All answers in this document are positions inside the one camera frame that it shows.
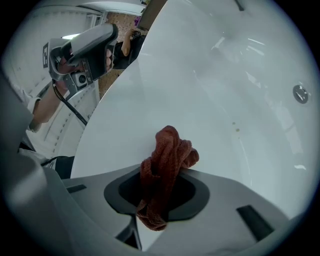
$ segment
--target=hand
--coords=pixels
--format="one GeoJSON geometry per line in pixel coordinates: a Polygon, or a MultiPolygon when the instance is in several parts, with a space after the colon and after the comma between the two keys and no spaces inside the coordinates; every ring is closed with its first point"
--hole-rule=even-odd
{"type": "Polygon", "coordinates": [[[111,55],[112,55],[112,52],[111,50],[107,49],[106,50],[106,71],[109,71],[110,70],[110,65],[111,65],[111,55]]]}
{"type": "MultiPolygon", "coordinates": [[[[85,70],[83,64],[81,63],[79,64],[79,66],[69,66],[67,65],[67,61],[65,57],[62,57],[58,64],[58,72],[61,74],[68,74],[78,70],[80,71],[85,70]]],[[[68,91],[67,85],[64,81],[56,81],[55,85],[62,95],[64,95],[68,91]]]]}
{"type": "Polygon", "coordinates": [[[127,37],[132,37],[132,35],[134,34],[134,32],[135,32],[134,29],[129,29],[129,30],[125,33],[125,35],[126,35],[127,37]]]}

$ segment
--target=overflow drain cover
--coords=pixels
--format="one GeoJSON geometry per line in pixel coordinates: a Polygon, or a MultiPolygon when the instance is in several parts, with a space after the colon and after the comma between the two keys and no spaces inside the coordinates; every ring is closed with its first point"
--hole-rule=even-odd
{"type": "Polygon", "coordinates": [[[296,85],[293,87],[293,96],[297,102],[305,104],[308,101],[308,93],[305,88],[301,85],[296,85]]]}

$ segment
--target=red cloth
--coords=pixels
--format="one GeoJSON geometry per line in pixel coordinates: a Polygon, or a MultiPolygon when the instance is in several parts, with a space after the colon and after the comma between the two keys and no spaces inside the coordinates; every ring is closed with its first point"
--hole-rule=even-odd
{"type": "Polygon", "coordinates": [[[177,130],[166,126],[155,135],[156,146],[151,157],[140,166],[142,200],[137,216],[149,229],[163,230],[162,218],[180,168],[189,168],[199,160],[190,140],[179,138],[177,130]]]}

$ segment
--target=wall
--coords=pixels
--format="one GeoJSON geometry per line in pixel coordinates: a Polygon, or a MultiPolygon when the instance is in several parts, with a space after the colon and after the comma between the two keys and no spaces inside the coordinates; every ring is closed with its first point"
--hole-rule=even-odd
{"type": "MultiPolygon", "coordinates": [[[[32,11],[10,40],[1,66],[11,83],[36,97],[51,82],[43,68],[43,46],[51,38],[78,34],[93,27],[102,13],[74,6],[46,6],[32,11]]],[[[89,119],[99,102],[98,82],[69,102],[89,119]]],[[[74,156],[84,126],[62,103],[37,133],[28,132],[34,148],[47,158],[74,156]]]]}
{"type": "Polygon", "coordinates": [[[81,6],[97,11],[132,14],[136,16],[140,16],[142,10],[146,7],[141,4],[140,0],[44,0],[37,6],[44,7],[54,5],[81,6]]]}

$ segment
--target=person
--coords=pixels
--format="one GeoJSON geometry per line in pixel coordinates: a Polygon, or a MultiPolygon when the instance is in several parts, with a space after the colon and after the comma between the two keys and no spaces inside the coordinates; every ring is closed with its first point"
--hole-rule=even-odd
{"type": "Polygon", "coordinates": [[[108,48],[106,50],[107,70],[110,68],[115,70],[126,69],[138,57],[145,38],[145,35],[141,35],[134,29],[128,30],[122,42],[116,43],[114,49],[108,48]]]}
{"type": "MultiPolygon", "coordinates": [[[[84,70],[82,65],[78,67],[67,65],[64,57],[61,58],[57,68],[61,74],[67,74],[77,70],[84,70]]],[[[64,96],[68,91],[64,81],[56,81],[55,86],[62,96],[64,96]]],[[[47,123],[54,115],[61,101],[56,96],[52,86],[49,86],[43,98],[32,97],[31,95],[27,94],[23,88],[17,86],[16,84],[12,84],[12,87],[17,93],[18,97],[21,99],[24,106],[27,107],[28,110],[33,114],[33,119],[28,127],[28,130],[36,133],[40,129],[41,125],[47,123]]],[[[40,162],[42,166],[55,169],[61,179],[68,179],[71,176],[74,156],[59,156],[53,159],[47,159],[41,153],[36,152],[33,149],[28,138],[26,137],[20,143],[18,153],[32,157],[36,161],[40,162]]]]}

